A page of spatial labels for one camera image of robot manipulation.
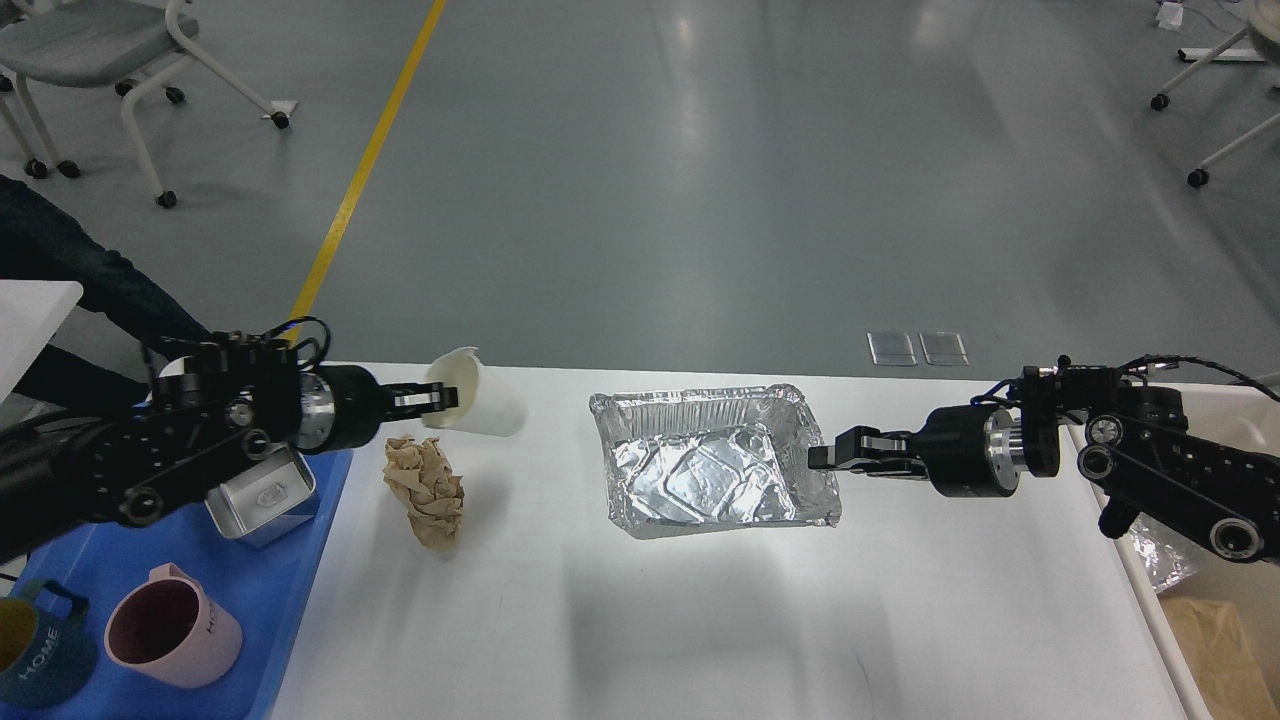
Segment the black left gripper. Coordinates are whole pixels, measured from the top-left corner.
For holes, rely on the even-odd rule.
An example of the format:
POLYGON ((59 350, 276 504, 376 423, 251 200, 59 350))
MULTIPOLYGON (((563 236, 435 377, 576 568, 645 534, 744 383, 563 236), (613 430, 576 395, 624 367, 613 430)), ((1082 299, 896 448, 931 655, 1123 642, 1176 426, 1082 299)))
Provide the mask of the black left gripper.
POLYGON ((301 375, 301 420, 294 448, 325 454, 366 445, 388 421, 420 419, 460 406, 460 391, 444 383, 380 386, 358 365, 321 365, 301 375))

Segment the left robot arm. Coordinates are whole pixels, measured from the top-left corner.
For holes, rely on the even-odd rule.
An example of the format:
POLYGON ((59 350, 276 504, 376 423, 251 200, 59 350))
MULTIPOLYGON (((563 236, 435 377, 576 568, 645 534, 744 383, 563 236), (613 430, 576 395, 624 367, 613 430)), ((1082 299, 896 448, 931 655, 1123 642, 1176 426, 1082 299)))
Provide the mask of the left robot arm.
POLYGON ((216 332, 184 343, 177 374, 148 375, 142 404, 90 415, 47 413, 3 432, 3 561, 74 529, 142 529, 247 471, 279 448, 357 448, 381 425, 460 407, 445 382, 380 383, 329 363, 332 329, 291 342, 314 316, 262 333, 216 332))

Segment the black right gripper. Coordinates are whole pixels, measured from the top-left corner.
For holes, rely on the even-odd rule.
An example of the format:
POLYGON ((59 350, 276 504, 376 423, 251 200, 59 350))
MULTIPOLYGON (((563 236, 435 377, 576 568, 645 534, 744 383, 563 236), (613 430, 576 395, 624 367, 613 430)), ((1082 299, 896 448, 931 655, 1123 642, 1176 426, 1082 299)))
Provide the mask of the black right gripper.
POLYGON ((1059 474, 1059 423, 995 404, 938 407, 915 433, 852 427, 832 445, 808 450, 814 471, 928 479, 952 498, 1007 498, 1024 475, 1059 474))

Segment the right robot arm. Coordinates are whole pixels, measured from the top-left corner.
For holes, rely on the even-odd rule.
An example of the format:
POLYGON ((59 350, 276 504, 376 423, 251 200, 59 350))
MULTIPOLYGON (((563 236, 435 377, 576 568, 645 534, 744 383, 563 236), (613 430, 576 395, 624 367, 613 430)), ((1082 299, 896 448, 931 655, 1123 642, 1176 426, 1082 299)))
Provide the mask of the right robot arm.
POLYGON ((1080 365, 1061 356, 964 405, 937 407, 918 430, 852 427, 810 447, 806 465, 924 480, 954 498, 1007 498, 1024 475, 1057 475, 1059 430, 1080 427, 1075 465, 1103 492, 1105 537, 1125 536, 1144 515, 1229 562, 1274 564, 1277 459, 1189 432, 1180 392, 1149 380, 1185 363, 1185 355, 1146 355, 1080 365))

